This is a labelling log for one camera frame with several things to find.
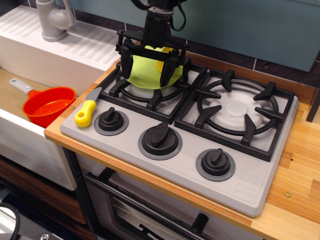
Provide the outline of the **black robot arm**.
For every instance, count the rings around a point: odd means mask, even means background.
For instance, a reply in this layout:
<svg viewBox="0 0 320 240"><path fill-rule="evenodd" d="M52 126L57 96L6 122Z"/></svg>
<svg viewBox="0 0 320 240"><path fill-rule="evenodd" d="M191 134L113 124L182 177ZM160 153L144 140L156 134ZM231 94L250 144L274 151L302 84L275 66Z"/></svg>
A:
<svg viewBox="0 0 320 240"><path fill-rule="evenodd" d="M175 7L182 16L182 0L148 0L142 3L133 0L132 3L140 10L146 11L146 19L142 31L118 30L116 51L120 54L122 75L129 78L134 65L133 56L149 58L163 62L160 76L160 86L168 85L176 68L185 62L188 45L171 38L169 29L181 31L186 25L184 21L179 28L174 27L173 14Z"/></svg>

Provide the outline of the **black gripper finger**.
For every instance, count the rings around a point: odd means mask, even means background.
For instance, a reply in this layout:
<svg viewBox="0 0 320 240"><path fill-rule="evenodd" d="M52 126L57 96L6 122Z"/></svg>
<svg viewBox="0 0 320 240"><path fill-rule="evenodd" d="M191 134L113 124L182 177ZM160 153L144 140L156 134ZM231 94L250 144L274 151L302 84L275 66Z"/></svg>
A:
<svg viewBox="0 0 320 240"><path fill-rule="evenodd" d="M179 66L180 66L180 58L177 56L170 56L168 59L164 61L161 76L160 76L161 87L165 87L168 85L176 68L178 68Z"/></svg>
<svg viewBox="0 0 320 240"><path fill-rule="evenodd" d="M133 54L131 48L123 48L121 52L122 75L128 79L133 67Z"/></svg>

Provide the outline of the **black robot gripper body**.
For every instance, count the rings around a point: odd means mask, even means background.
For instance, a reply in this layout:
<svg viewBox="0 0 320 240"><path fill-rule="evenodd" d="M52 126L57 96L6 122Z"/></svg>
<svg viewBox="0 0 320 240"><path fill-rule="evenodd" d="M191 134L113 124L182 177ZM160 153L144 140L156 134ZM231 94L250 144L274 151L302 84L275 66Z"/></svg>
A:
<svg viewBox="0 0 320 240"><path fill-rule="evenodd" d="M185 61L187 46L172 39L171 35L167 33L167 30L169 30L168 17L160 18L150 15L146 17L144 29L142 31L119 30L117 32L118 42L116 44L116 51L120 54L120 59L122 49L131 49L133 56L135 55L163 62L171 56L179 57L181 66ZM173 50L169 53L163 53L145 49L146 46L150 46L154 49L169 47L173 48Z"/></svg>

